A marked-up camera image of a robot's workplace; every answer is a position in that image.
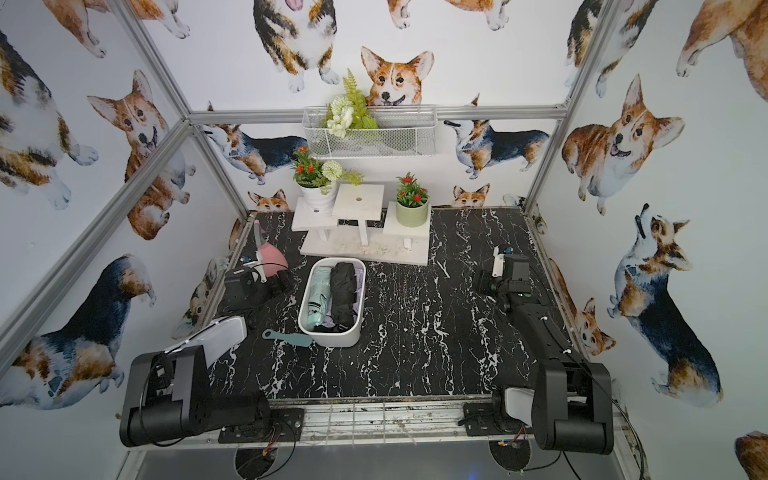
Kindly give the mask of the pink bulb squeeze bottle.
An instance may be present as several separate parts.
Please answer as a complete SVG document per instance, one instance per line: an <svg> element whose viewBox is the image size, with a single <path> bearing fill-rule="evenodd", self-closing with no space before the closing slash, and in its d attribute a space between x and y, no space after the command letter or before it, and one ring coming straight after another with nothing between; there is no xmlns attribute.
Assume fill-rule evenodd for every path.
<svg viewBox="0 0 768 480"><path fill-rule="evenodd" d="M258 219L253 222L253 235L257 253L256 269L264 274L265 279L289 269L284 254L266 240Z"/></svg>

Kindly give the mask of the teal plastic scraper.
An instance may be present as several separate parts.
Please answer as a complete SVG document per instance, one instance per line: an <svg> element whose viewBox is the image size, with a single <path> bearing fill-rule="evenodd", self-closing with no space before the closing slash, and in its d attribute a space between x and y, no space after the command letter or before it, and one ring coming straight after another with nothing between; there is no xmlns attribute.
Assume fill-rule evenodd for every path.
<svg viewBox="0 0 768 480"><path fill-rule="evenodd" d="M262 333L262 338L267 340L283 341L289 345L308 348L314 340L311 336L301 333L281 333L272 329L266 329Z"/></svg>

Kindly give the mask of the white marble display stand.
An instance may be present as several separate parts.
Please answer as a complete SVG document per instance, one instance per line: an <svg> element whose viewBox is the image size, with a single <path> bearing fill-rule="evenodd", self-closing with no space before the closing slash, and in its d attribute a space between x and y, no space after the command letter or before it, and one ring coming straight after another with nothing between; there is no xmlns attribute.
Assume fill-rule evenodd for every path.
<svg viewBox="0 0 768 480"><path fill-rule="evenodd" d="M298 199L291 230L304 232L305 256L351 257L364 261L425 266L430 249L431 216L418 227L397 217L398 204L385 200L380 184L339 187L333 208L321 212Z"/></svg>

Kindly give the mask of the green fern white flowers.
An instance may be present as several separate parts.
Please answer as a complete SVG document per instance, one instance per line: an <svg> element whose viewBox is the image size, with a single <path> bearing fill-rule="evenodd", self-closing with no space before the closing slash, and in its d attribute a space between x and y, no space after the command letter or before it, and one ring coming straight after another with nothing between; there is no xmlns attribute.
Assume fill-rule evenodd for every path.
<svg viewBox="0 0 768 480"><path fill-rule="evenodd" d="M347 70L342 82L344 93L327 105L321 127L339 139L346 138L352 131L378 129L376 119L368 109L367 97L358 88L351 70Z"/></svg>

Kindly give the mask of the purple umbrella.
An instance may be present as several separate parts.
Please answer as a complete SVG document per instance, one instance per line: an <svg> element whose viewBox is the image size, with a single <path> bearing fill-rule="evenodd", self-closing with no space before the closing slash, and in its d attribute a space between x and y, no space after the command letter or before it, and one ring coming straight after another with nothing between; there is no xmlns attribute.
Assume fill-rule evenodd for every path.
<svg viewBox="0 0 768 480"><path fill-rule="evenodd" d="M356 268L355 269L355 281L356 281L356 290L355 290L355 301L352 305L352 313L353 313L353 321L357 322L359 318L359 312L360 312L360 305L363 300L363 287L364 287L364 270Z"/></svg>

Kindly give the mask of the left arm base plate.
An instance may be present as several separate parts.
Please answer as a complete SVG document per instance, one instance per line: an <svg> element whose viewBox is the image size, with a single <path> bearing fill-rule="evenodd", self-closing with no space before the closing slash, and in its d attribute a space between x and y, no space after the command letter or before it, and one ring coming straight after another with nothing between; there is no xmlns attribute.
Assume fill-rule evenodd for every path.
<svg viewBox="0 0 768 480"><path fill-rule="evenodd" d="M266 419L253 424L224 427L218 437L219 444L245 444L298 442L305 420L305 410L286 408L272 410Z"/></svg>

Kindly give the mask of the green pot red flowers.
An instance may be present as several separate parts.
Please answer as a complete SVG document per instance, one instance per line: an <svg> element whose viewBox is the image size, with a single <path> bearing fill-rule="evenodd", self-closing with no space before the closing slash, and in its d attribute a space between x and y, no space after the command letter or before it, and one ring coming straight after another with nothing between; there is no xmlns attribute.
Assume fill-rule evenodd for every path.
<svg viewBox="0 0 768 480"><path fill-rule="evenodd" d="M427 221L428 202L428 191L412 173L398 178L396 216L401 225L408 228L423 225Z"/></svg>

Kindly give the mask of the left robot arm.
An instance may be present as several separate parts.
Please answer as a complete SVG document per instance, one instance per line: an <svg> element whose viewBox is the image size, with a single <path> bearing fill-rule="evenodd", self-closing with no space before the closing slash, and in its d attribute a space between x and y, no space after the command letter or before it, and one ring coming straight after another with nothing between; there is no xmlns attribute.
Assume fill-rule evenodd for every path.
<svg viewBox="0 0 768 480"><path fill-rule="evenodd" d="M216 395L208 370L248 335L239 312L213 320L188 339L136 357L130 369L119 437L126 447L170 447L214 430L270 432L266 396Z"/></svg>

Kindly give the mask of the black umbrella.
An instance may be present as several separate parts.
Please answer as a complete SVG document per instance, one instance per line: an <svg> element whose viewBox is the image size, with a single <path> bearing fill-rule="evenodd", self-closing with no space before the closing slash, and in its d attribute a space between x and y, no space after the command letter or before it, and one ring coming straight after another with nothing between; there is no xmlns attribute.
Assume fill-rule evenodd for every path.
<svg viewBox="0 0 768 480"><path fill-rule="evenodd" d="M354 265L350 262L336 264L331 271L331 318L334 333L346 332L355 324L352 313L355 290Z"/></svg>

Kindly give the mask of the white plastic storage box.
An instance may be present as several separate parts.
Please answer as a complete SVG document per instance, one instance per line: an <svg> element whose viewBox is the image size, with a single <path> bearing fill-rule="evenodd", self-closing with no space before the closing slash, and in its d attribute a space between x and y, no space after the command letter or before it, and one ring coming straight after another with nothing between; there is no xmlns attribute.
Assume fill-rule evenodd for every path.
<svg viewBox="0 0 768 480"><path fill-rule="evenodd" d="M348 348L361 335L366 267L359 259L325 258L311 268L300 304L302 333L326 348Z"/></svg>

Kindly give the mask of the white pot red flowers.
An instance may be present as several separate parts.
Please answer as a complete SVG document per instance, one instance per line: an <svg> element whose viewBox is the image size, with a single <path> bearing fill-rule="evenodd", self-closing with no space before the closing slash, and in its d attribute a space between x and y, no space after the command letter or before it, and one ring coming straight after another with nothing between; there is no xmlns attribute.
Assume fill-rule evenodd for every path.
<svg viewBox="0 0 768 480"><path fill-rule="evenodd" d="M320 213L328 213L335 205L338 187L346 182L360 185L364 175L342 166L336 160L318 160L307 146L299 147L293 157L293 180L302 191L306 205Z"/></svg>

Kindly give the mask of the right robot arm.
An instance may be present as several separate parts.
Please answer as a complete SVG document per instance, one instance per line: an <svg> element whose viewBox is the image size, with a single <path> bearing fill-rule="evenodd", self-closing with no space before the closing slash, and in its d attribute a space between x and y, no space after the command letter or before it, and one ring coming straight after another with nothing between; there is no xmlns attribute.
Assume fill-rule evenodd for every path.
<svg viewBox="0 0 768 480"><path fill-rule="evenodd" d="M607 368L575 350L554 321L554 308L532 290L528 257L495 250L493 266L473 277L477 294L494 300L536 363L530 388L502 387L479 411L458 422L470 436L486 431L519 439L533 435L543 450L607 455L614 447L614 415L622 409Z"/></svg>

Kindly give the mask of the mint green umbrella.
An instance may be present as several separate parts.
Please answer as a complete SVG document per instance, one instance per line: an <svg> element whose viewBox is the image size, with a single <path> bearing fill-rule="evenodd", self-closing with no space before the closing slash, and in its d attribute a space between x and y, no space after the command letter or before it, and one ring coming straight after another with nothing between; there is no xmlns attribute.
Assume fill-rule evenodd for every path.
<svg viewBox="0 0 768 480"><path fill-rule="evenodd" d="M331 271L331 267L321 266L310 275L305 320L305 327L310 331L322 326L327 316L331 301Z"/></svg>

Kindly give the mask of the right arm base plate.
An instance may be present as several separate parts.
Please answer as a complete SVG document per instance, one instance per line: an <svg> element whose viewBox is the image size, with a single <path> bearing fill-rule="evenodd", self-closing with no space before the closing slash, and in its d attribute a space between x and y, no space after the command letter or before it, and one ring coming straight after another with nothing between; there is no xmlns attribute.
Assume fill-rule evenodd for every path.
<svg viewBox="0 0 768 480"><path fill-rule="evenodd" d="M551 430L549 418L532 398L513 399L510 403L466 403L458 425L468 436L502 436L507 439L519 435L545 437Z"/></svg>

